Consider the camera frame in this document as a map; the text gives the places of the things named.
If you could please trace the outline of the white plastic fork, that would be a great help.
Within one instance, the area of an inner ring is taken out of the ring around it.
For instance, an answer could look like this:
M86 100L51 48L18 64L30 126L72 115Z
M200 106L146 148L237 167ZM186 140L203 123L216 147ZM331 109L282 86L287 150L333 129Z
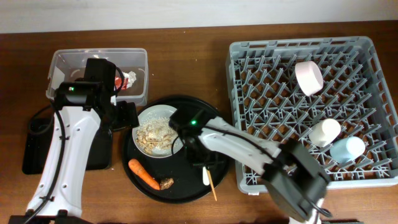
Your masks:
M205 166L202 167L202 180L204 185L210 185L208 170Z

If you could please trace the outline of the red snack wrapper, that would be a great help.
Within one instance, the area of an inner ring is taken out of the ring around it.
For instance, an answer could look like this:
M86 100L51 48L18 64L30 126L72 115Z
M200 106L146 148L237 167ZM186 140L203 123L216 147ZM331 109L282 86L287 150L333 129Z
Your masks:
M118 89L126 90L126 89L128 89L130 87L128 78L124 78L124 81L122 82L120 77L116 77L114 83L115 83L115 87L116 87L117 90Z

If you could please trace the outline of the grey plate with food scraps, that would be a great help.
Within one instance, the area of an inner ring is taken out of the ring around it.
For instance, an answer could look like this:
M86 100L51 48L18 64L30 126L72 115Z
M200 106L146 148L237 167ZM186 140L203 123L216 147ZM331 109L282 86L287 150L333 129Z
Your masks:
M169 126L176 110L169 105L154 105L140 112L139 126L132 129L132 140L144 155L162 159L181 150L183 143Z

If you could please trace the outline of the white tissue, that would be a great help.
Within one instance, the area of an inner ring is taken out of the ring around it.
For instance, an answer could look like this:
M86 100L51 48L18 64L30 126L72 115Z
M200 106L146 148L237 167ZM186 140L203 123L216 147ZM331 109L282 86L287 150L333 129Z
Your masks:
M134 84L134 82L137 80L136 73L133 71L130 71L129 73L123 72L124 75L124 82L123 82L123 90L126 90Z

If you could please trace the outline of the wooden chopstick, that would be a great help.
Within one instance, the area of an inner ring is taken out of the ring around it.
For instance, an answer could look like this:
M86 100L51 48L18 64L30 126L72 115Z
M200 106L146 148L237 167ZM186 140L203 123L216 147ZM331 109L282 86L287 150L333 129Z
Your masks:
M210 183L210 187L211 187L211 191L212 191L212 193L213 193L214 199L215 199L215 201L217 202L217 201L218 201L218 198L217 198L217 196L216 196L215 187L214 187L214 184L213 184L213 180L212 180L212 178L211 178L211 173L210 173L210 171L207 170L207 169L206 169L206 173L207 173L207 176L208 176L208 180L209 180L209 183Z

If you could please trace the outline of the orange carrot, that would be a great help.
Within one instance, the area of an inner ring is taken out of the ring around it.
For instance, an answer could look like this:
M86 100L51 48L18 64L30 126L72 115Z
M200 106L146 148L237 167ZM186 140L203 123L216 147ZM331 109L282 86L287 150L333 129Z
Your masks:
M159 183L145 170L137 159L128 162L130 170L154 190L160 190Z

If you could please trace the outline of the cream plastic cup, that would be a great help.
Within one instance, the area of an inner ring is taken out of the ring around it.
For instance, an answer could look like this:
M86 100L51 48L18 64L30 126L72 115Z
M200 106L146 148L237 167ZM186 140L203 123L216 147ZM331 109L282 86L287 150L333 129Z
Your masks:
M335 119L324 119L312 127L308 135L312 144L325 147L330 144L341 132L341 126Z

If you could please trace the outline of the pink saucer plate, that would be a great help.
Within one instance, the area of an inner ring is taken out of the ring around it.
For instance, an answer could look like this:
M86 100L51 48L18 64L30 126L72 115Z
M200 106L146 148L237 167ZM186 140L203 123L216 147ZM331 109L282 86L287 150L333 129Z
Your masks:
M295 76L300 89L306 96L314 95L323 88L322 73L313 61L297 63Z

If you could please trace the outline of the blue plastic cup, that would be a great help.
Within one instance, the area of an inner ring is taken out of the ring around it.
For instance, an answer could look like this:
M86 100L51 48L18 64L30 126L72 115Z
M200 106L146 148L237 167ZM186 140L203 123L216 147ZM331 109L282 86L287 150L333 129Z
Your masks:
M330 155L337 163L353 161L365 151L365 143L356 136L339 140L330 149Z

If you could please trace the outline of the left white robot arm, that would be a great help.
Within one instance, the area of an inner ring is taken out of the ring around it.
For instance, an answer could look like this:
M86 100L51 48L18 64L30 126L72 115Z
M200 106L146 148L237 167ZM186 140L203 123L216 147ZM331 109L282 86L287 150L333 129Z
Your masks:
M85 73L63 82L50 102L53 135L45 167L25 215L9 223L84 223L81 195L91 145L101 126L120 131L139 126L136 106L116 101L122 71L104 58L89 58Z

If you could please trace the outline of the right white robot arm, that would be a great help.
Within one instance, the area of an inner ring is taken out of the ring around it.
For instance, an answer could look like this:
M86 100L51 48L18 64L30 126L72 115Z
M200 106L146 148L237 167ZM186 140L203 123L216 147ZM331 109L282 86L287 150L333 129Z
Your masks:
M195 149L219 152L259 174L274 203L298 222L331 212L320 205L330 178L307 149L294 139L285 143L257 138L204 110L178 108L169 126Z

